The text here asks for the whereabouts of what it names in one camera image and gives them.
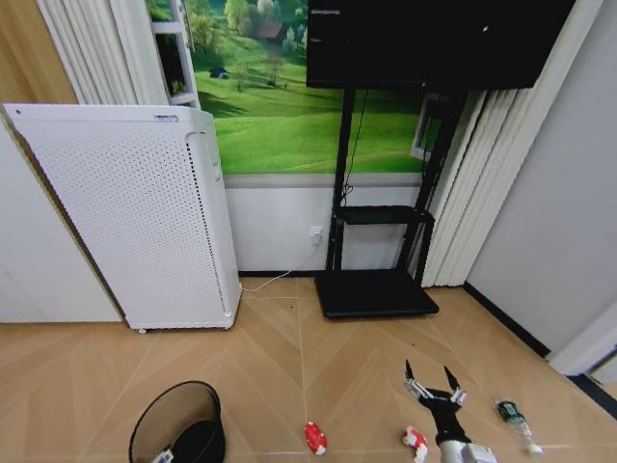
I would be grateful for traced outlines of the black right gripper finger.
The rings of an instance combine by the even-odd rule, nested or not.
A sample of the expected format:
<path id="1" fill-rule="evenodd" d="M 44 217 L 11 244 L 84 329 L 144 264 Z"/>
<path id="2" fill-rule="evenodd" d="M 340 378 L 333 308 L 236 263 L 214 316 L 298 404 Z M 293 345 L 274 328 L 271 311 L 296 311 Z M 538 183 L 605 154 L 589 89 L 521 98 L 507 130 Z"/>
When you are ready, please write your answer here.
<path id="1" fill-rule="evenodd" d="M 465 401 L 468 392 L 460 386 L 458 379 L 454 376 L 454 374 L 447 366 L 444 366 L 443 368 L 446 374 L 448 385 L 452 390 L 450 395 L 450 401 L 456 404 L 462 404 Z"/>
<path id="2" fill-rule="evenodd" d="M 429 392 L 416 380 L 410 362 L 405 361 L 405 381 L 404 385 L 410 395 L 416 400 L 428 398 Z"/>

